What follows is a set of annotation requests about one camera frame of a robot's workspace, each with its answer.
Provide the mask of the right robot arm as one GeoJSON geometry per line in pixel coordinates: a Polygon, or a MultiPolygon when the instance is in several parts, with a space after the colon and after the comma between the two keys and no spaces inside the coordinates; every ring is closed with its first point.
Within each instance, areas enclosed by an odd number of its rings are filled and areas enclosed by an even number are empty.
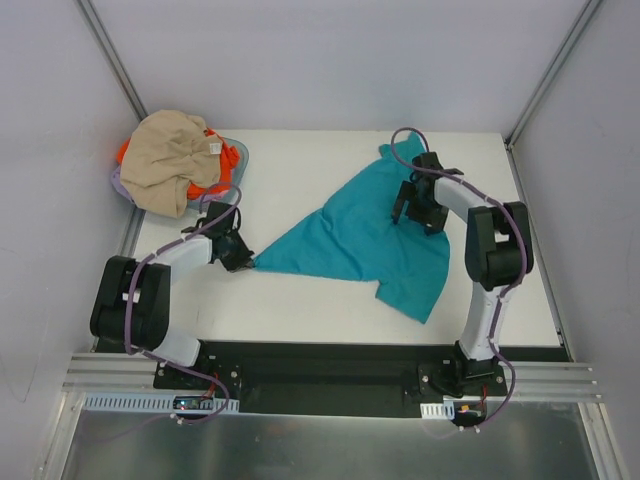
{"type": "Polygon", "coordinates": [[[392,208],[440,233],[448,215],[466,224],[464,262],[473,283],[463,333],[450,363],[432,375],[461,394],[473,394],[496,375],[499,336],[508,303],[533,267],[529,213],[521,201],[501,203],[468,183],[458,169],[445,169],[434,152],[412,160],[410,179],[402,183],[392,208]]]}

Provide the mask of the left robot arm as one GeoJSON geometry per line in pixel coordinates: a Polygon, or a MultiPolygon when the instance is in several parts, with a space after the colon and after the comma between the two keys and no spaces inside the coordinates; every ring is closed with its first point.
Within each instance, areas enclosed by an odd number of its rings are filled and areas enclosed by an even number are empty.
{"type": "Polygon", "coordinates": [[[188,388],[204,387],[212,367],[200,357],[202,341],[171,325],[171,287],[215,262],[229,272],[251,267],[254,252],[240,235],[241,224],[237,205],[213,201],[194,226],[142,259],[111,257],[91,313],[91,334],[128,353],[177,364],[176,375],[188,388]]]}

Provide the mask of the teal t-shirt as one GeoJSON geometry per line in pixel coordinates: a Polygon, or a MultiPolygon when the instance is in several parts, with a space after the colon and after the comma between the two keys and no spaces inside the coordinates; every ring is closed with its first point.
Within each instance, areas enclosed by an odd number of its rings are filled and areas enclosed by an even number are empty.
{"type": "Polygon", "coordinates": [[[411,220],[394,223],[391,211],[403,166],[424,152],[415,133],[383,144],[380,157],[269,245],[254,260],[261,272],[377,282],[376,297],[426,323],[447,281],[450,244],[411,220]]]}

